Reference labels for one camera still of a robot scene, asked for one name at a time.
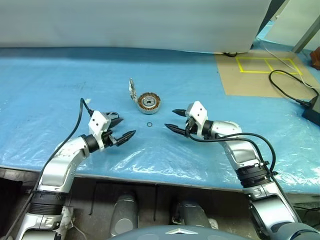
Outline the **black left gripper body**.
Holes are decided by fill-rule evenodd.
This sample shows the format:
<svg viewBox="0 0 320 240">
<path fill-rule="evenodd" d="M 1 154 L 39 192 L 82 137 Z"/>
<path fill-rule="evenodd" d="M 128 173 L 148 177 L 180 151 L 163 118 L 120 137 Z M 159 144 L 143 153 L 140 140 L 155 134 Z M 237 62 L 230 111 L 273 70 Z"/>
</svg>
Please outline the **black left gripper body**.
<svg viewBox="0 0 320 240">
<path fill-rule="evenodd" d="M 114 111 L 104 112 L 104 114 L 106 116 L 108 116 L 108 118 L 110 119 L 110 123 L 111 123 L 112 119 L 120 117 L 119 114 L 117 112 L 114 112 Z M 108 127 L 103 131 L 103 133 L 101 135 L 101 139 L 103 141 L 103 144 L 104 144 L 105 148 L 111 147 L 111 146 L 114 145 L 113 140 L 110 138 L 110 137 L 113 137 L 112 136 L 113 132 L 112 132 L 112 128 L 110 128 L 110 123 L 109 123 Z"/>
</svg>

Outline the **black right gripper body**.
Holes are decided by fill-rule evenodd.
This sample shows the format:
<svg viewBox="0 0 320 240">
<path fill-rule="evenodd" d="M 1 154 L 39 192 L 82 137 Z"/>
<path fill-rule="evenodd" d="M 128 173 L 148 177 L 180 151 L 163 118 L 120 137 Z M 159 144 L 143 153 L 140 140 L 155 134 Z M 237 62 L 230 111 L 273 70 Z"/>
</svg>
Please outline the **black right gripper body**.
<svg viewBox="0 0 320 240">
<path fill-rule="evenodd" d="M 190 135 L 198 135 L 198 125 L 197 121 L 192 117 L 188 117 L 185 122 L 185 134 L 184 136 L 189 138 Z"/>
</svg>

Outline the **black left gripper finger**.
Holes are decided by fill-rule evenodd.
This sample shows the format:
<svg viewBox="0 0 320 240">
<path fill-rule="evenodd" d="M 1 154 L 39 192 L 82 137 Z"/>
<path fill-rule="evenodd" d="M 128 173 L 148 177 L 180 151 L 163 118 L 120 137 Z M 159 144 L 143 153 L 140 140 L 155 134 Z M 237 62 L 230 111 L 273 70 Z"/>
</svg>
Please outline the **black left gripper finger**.
<svg viewBox="0 0 320 240">
<path fill-rule="evenodd" d="M 119 123 L 121 123 L 124 119 L 122 117 L 116 117 L 116 118 L 113 118 L 110 122 L 110 125 L 109 127 L 110 128 L 113 128 L 115 127 L 116 125 L 118 125 Z"/>
<path fill-rule="evenodd" d="M 116 144 L 117 145 L 122 145 L 129 141 L 136 133 L 136 130 L 131 130 L 126 133 L 124 133 L 120 138 L 116 139 Z"/>
</svg>

